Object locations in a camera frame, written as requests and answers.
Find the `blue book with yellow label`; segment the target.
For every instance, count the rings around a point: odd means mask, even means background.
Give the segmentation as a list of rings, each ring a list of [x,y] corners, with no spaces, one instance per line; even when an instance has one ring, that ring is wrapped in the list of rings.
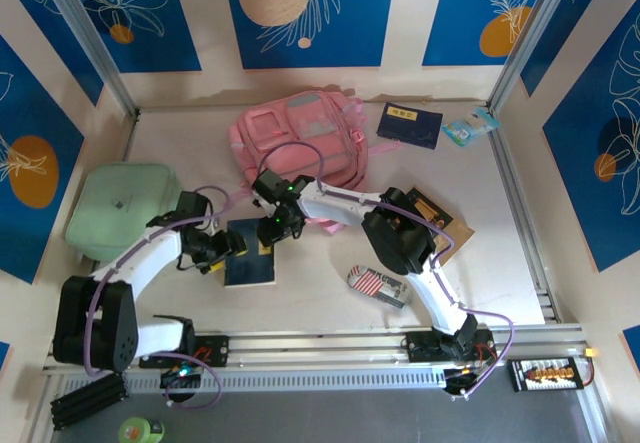
[[[265,247],[257,237],[259,219],[240,219],[228,222],[227,229],[240,234],[246,244],[242,254],[225,261],[224,286],[240,288],[275,283],[275,252]]]
[[[443,115],[386,103],[376,131],[379,137],[434,150]]]

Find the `pink backpack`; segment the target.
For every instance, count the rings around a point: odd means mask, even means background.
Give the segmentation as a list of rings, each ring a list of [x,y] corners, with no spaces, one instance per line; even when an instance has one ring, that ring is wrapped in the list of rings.
[[[270,169],[282,178],[315,176],[332,186],[362,191],[368,158],[396,150],[371,147],[363,102],[341,92],[306,91],[251,107],[229,127],[234,159],[248,183]]]

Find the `flag print pencil case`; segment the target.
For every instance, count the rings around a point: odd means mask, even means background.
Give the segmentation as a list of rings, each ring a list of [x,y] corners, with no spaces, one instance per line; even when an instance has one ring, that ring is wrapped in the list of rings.
[[[355,265],[347,275],[347,284],[353,290],[394,308],[402,309],[411,300],[411,288],[379,271]]]

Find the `brown kraft book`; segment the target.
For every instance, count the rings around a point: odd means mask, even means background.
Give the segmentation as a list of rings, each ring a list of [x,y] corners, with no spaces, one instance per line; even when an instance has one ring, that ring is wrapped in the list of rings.
[[[449,235],[453,241],[453,248],[443,253],[439,262],[444,266],[448,260],[474,235],[474,230],[469,228],[459,219],[445,220],[443,217],[436,217],[431,222],[439,229]]]

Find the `light blue tissue pack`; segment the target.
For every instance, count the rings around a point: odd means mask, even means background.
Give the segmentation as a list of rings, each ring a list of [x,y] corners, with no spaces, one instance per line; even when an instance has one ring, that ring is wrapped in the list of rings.
[[[459,147],[465,147],[500,126],[486,108],[477,107],[465,118],[445,124],[443,131]]]

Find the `mint green zip pouch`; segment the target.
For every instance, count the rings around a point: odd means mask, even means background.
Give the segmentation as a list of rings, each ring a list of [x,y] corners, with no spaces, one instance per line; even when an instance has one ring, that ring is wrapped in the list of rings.
[[[110,262],[135,243],[151,219],[174,210],[181,191],[166,165],[103,164],[86,178],[66,242],[89,259]]]

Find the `small black circuit board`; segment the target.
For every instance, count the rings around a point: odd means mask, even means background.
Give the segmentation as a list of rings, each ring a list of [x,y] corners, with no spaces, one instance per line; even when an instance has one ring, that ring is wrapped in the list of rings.
[[[192,366],[176,366],[160,375],[161,389],[198,389],[201,384],[201,372]]]
[[[458,397],[468,393],[483,376],[488,376],[489,367],[447,369],[444,371],[444,375],[444,391],[454,397]]]

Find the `green tape roll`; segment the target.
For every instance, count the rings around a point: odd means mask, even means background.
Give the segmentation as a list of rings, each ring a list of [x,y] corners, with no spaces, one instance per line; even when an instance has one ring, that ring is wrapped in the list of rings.
[[[119,443],[161,443],[165,436],[164,425],[142,417],[126,419],[119,427]]]

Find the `black ribbed metal block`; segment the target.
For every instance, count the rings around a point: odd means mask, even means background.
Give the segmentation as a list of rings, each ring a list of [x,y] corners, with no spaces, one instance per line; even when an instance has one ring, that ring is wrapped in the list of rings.
[[[104,376],[50,402],[53,428],[64,430],[128,397],[122,374]]]

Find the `black board with orange connectors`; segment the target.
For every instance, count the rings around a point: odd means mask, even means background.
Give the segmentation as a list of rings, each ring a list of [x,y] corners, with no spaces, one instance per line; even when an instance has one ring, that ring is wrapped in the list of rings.
[[[509,359],[507,370],[516,393],[584,388],[573,357]]]

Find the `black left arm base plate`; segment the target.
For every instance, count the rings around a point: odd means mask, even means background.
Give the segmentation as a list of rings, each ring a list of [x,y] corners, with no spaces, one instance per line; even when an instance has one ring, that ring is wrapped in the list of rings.
[[[229,356],[229,337],[226,335],[196,336],[189,355],[211,367],[225,367]],[[183,357],[149,356],[147,359],[139,360],[139,367],[145,369],[170,369],[182,363],[194,366],[194,363],[185,360]]]

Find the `long aluminium mounting rail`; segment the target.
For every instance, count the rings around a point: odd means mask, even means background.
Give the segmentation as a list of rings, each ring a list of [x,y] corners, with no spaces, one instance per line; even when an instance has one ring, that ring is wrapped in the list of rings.
[[[409,329],[383,329],[328,333],[312,332],[205,332],[229,337],[229,371],[287,369],[351,369],[407,367],[404,347]],[[503,358],[580,357],[590,347],[578,324],[525,325],[514,333],[491,328],[496,353]]]

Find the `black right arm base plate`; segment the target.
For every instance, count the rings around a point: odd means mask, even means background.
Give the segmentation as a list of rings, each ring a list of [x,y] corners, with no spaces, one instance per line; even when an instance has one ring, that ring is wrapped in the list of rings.
[[[437,330],[411,331],[404,338],[404,347],[411,363],[494,362],[497,353],[491,344],[493,335],[479,329],[469,335],[446,335]]]

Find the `aluminium frame post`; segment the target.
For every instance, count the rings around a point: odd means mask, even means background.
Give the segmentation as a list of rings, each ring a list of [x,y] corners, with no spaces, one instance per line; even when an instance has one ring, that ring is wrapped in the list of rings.
[[[128,116],[136,117],[138,107],[124,85],[117,65],[81,0],[53,0],[53,2],[116,102]]]
[[[487,100],[487,108],[496,115],[504,106],[514,84],[519,80],[525,63],[548,26],[561,0],[537,0],[524,29],[516,40],[499,78]]]

